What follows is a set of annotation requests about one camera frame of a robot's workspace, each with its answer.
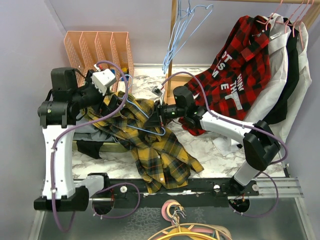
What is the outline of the yellow plaid shirt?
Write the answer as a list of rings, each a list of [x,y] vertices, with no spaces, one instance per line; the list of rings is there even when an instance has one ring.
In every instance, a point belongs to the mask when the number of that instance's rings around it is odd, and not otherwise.
[[[153,113],[154,101],[135,98],[129,99],[137,104],[149,117]],[[101,115],[91,107],[85,115],[96,128],[113,135],[132,155],[137,171],[145,181],[148,192],[156,193],[161,187],[175,189],[188,185],[191,171],[200,173],[204,170],[201,163],[191,156],[179,142],[177,136],[164,127],[166,134],[158,136],[129,127],[144,128],[147,118],[133,105],[125,103],[121,111],[113,117],[97,122]],[[162,133],[160,127],[146,128],[149,131]]]

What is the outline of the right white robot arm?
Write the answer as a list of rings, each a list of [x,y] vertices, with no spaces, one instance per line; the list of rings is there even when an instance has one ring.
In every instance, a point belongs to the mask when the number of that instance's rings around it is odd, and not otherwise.
[[[159,100],[155,102],[154,110],[144,124],[146,128],[163,127],[172,119],[182,118],[183,124],[192,130],[214,132],[243,146],[245,162],[229,181],[229,189],[236,196],[247,191],[250,181],[271,164],[281,149],[271,128],[263,120],[250,122],[246,127],[243,121],[197,106],[192,92],[185,86],[173,90],[174,104],[164,103],[165,88],[162,85],[155,86],[152,92]]]

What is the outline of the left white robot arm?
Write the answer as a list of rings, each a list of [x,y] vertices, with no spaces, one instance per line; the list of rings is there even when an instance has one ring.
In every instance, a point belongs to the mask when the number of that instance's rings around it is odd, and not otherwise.
[[[72,67],[54,68],[50,73],[52,88],[37,110],[46,154],[44,188],[33,202],[38,211],[83,212],[92,195],[103,198],[111,190],[105,173],[91,173],[79,183],[73,180],[72,148],[78,115],[89,107],[99,109],[103,103],[103,95],[92,81],[94,70],[83,76],[81,87],[77,73]]]

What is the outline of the black shirt in bin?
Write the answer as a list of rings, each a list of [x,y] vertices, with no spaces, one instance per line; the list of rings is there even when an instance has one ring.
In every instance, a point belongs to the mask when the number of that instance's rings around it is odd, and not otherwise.
[[[103,145],[102,141],[85,141],[77,140],[77,151],[85,154],[93,159],[101,159],[100,157],[100,148]]]

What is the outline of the white hanging shirt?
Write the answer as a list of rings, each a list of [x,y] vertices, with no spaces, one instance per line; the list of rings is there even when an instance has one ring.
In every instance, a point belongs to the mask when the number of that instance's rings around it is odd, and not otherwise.
[[[307,30],[304,24],[302,25],[302,39],[308,43],[309,35],[307,33]],[[284,142],[288,138],[288,135],[297,117],[297,114],[304,100],[304,97],[307,93],[307,90],[312,83],[312,79],[309,71],[309,62],[307,57],[307,47],[306,46],[302,47],[301,41],[300,41],[300,34],[298,30],[297,30],[296,49],[298,52],[299,80],[293,93],[288,98],[288,101],[287,101],[288,109],[287,109],[286,119],[276,124],[269,124],[273,134],[281,138]]]

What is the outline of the red black plaid shirt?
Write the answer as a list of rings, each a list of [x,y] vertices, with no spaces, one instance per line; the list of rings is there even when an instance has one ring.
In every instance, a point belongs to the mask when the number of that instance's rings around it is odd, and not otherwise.
[[[198,106],[243,121],[260,92],[271,79],[267,30],[256,22],[262,16],[240,17],[210,68],[185,86]]]

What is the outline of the black hanging shirt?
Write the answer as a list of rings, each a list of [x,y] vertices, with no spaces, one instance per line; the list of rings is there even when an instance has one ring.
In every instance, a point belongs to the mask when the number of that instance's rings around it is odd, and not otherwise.
[[[295,90],[299,81],[299,63],[298,63],[298,31],[290,27],[291,34],[287,40],[286,49],[288,55],[288,72],[287,72],[287,82],[283,88],[283,91],[272,110],[267,114],[263,120],[269,125],[274,125],[284,121],[287,117],[288,112],[288,99]]]

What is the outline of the small boxes in organizer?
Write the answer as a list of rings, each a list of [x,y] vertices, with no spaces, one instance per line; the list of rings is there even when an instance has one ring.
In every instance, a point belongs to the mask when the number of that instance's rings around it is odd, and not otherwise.
[[[126,79],[127,79],[127,82],[128,82],[128,89],[130,90],[131,89],[131,80],[132,80],[132,76],[130,75],[130,71],[129,71],[129,68],[128,67],[124,67],[122,68],[122,71],[125,73],[125,76],[126,76]],[[117,84],[117,92],[125,92],[126,90],[126,87],[125,87],[125,83],[124,83],[124,79],[123,77],[121,76],[119,81],[118,81],[118,84]]]

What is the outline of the green plastic laundry bin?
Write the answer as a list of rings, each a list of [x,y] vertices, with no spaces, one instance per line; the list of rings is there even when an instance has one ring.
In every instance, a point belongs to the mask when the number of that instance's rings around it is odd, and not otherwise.
[[[78,150],[78,143],[82,142],[80,145],[89,147],[98,147],[99,151],[102,153],[125,153],[128,150],[117,142],[103,142],[103,141],[72,141],[72,149],[74,151]]]

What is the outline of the pile of coloured hangers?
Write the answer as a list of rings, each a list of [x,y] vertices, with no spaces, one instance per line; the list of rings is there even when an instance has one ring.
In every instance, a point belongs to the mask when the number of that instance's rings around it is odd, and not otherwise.
[[[230,231],[223,226],[203,223],[181,223],[186,217],[185,208],[176,200],[169,199],[161,207],[162,217],[171,223],[149,237],[150,240],[171,240],[174,237],[187,237],[188,240],[232,240]]]

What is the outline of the wooden clothes rack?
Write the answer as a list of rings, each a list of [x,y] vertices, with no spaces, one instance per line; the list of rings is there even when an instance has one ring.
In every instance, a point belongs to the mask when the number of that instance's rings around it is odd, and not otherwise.
[[[278,3],[256,2],[256,0],[254,0],[253,2],[259,3],[259,4],[277,4],[278,6]],[[188,73],[178,72],[173,74],[172,68],[173,68],[173,62],[170,61],[168,66],[168,73],[165,75],[165,82],[164,82],[164,87],[166,90],[164,101],[168,104],[174,103],[173,89],[175,87],[182,86],[192,78]]]

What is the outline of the black mounting rail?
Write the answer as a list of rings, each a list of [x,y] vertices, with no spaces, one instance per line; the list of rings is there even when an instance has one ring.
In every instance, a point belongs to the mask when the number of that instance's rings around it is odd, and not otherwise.
[[[106,204],[108,207],[133,209],[138,202],[138,193],[130,183],[136,185],[140,192],[140,208],[160,208],[167,200],[176,200],[184,207],[226,208],[229,199],[259,195],[255,180],[251,180],[247,186],[239,186],[231,178],[190,178],[187,186],[174,189],[161,187],[156,193],[149,194],[141,179],[110,179],[110,186],[120,184],[120,187],[127,187],[126,192],[122,193],[119,186],[114,187],[113,190],[94,194],[89,202],[100,207]]]

